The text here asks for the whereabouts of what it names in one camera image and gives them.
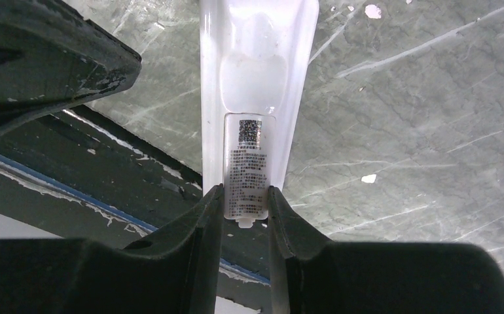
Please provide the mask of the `white remote control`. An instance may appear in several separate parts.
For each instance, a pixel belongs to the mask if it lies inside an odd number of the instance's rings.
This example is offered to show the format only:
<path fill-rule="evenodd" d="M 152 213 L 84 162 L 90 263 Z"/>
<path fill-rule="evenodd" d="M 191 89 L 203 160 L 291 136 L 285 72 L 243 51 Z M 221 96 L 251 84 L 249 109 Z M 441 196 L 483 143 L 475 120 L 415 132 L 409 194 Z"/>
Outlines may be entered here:
<path fill-rule="evenodd" d="M 270 183 L 282 187 L 316 29 L 317 1 L 200 1 L 202 186 L 223 182 L 225 118 L 271 116 Z"/>

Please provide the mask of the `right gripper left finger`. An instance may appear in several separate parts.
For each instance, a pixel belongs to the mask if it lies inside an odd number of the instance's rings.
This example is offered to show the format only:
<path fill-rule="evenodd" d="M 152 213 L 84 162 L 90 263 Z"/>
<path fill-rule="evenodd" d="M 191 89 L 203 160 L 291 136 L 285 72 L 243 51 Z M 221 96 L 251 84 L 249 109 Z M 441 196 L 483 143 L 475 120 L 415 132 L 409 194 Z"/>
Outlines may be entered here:
<path fill-rule="evenodd" d="M 89 239 L 0 239 L 0 313 L 213 313 L 224 188 L 114 249 Z"/>

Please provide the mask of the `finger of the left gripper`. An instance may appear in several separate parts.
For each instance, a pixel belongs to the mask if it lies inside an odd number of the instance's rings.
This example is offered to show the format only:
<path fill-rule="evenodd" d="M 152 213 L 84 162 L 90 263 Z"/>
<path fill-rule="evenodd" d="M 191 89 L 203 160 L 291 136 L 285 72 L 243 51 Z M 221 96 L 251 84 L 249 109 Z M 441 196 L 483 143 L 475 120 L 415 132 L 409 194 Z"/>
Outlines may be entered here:
<path fill-rule="evenodd" d="M 141 56 L 63 1 L 0 1 L 0 136 L 130 89 Z"/>

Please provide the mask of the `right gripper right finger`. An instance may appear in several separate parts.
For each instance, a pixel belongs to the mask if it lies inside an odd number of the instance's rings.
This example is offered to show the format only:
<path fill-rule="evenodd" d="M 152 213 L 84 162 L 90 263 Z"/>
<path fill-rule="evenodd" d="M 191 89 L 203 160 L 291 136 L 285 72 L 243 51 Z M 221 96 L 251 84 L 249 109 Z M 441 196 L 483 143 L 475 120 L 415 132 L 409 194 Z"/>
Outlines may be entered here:
<path fill-rule="evenodd" d="M 268 191 L 274 313 L 504 313 L 504 274 L 465 243 L 339 242 Z"/>

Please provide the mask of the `white battery cover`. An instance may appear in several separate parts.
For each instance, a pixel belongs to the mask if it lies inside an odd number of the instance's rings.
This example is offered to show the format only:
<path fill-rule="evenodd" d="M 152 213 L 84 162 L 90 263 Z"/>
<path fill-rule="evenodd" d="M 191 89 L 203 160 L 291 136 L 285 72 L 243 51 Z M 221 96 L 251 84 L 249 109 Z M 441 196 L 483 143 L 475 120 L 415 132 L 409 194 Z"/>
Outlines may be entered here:
<path fill-rule="evenodd" d="M 268 216 L 276 120 L 259 114 L 225 116 L 224 216 L 250 229 Z"/>

